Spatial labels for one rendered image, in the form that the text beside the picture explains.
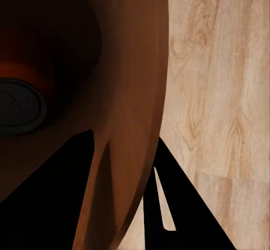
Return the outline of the can of soda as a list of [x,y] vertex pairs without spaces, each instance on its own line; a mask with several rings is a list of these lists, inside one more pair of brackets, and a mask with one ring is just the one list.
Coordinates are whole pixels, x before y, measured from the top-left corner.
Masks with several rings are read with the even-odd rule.
[[52,50],[45,37],[23,25],[0,29],[0,132],[36,128],[55,103]]

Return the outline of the trash can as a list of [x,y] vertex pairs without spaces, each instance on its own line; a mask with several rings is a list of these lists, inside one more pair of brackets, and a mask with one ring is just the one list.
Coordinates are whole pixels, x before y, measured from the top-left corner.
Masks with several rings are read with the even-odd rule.
[[36,128],[0,132],[0,203],[72,136],[94,155],[72,250],[117,250],[136,215],[160,136],[168,0],[0,0],[0,29],[23,25],[52,50],[55,103]]

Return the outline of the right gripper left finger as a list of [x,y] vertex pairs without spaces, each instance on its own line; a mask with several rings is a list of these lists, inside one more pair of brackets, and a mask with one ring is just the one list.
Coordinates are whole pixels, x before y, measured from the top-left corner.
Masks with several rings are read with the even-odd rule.
[[77,133],[0,203],[0,250],[72,250],[94,151]]

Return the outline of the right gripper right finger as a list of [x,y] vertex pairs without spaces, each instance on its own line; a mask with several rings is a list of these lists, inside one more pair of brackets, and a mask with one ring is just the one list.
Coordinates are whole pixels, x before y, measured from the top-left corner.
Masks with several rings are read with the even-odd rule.
[[[154,168],[176,231],[163,228]],[[160,137],[143,194],[143,213],[145,250],[236,250]]]

